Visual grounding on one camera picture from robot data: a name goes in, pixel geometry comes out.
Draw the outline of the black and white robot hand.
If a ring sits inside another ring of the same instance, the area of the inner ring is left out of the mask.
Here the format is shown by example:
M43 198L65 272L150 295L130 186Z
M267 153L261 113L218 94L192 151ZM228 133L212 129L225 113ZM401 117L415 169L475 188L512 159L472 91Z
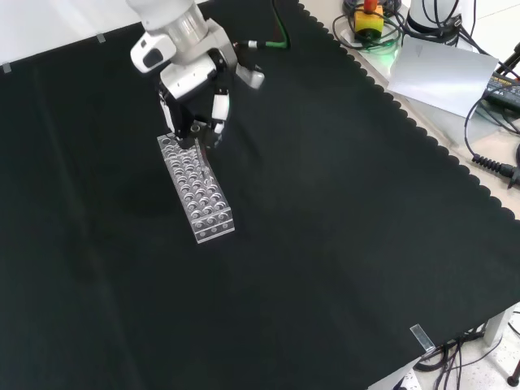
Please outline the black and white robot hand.
M265 41L231 43L223 27L214 20L208 19L206 26L206 36L167 65L158 78L158 97L166 126L184 149L195 142L212 148L221 141L231 107L228 87L217 83L221 75L233 73L252 89L259 89L265 78L259 67L247 68L237 57L240 49L266 48ZM214 97L206 118L190 111L184 100L211 84Z

